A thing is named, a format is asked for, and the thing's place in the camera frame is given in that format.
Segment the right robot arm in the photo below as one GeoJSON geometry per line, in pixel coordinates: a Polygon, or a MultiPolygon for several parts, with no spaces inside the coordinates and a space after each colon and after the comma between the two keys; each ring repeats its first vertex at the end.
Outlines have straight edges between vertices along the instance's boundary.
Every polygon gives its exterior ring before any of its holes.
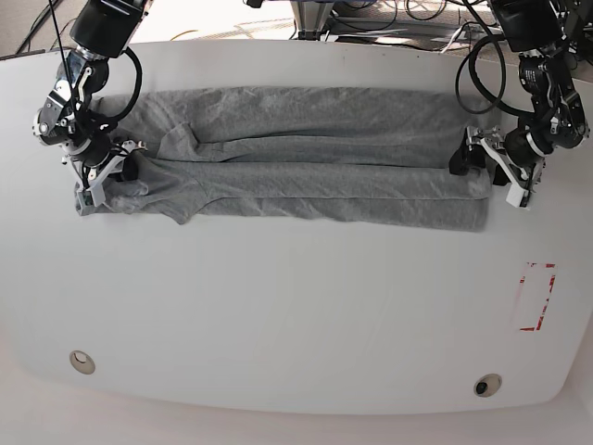
{"type": "Polygon", "coordinates": [[[142,87],[143,70],[129,43],[152,3],[89,1],[70,31],[76,47],[59,47],[61,65],[53,89],[36,114],[33,134],[46,146],[60,146],[87,189],[109,162],[122,163],[130,151],[109,134],[132,111],[142,87]],[[135,69],[132,96],[118,114],[108,116],[91,108],[93,94],[107,84],[108,62],[128,57],[135,69]]]}

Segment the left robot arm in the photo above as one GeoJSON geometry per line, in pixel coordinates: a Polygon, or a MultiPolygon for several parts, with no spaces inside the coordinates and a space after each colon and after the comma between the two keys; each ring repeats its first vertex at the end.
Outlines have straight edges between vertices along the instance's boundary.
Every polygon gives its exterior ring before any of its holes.
{"type": "Polygon", "coordinates": [[[515,208],[528,205],[540,181],[547,156],[558,147],[575,148],[590,134],[585,106],[577,92],[568,57],[592,60],[592,4],[589,1],[493,1],[490,9],[500,27],[493,32],[482,19],[485,37],[478,41],[461,67],[474,87],[489,102],[517,119],[509,133],[498,128],[469,127],[461,147],[449,161],[454,175],[472,167],[495,164],[494,183],[507,185],[507,201],[515,208]],[[507,43],[518,55],[518,76],[531,96],[532,110],[506,104],[503,94],[490,93],[478,77],[476,62],[486,45],[501,49],[507,43]]]}

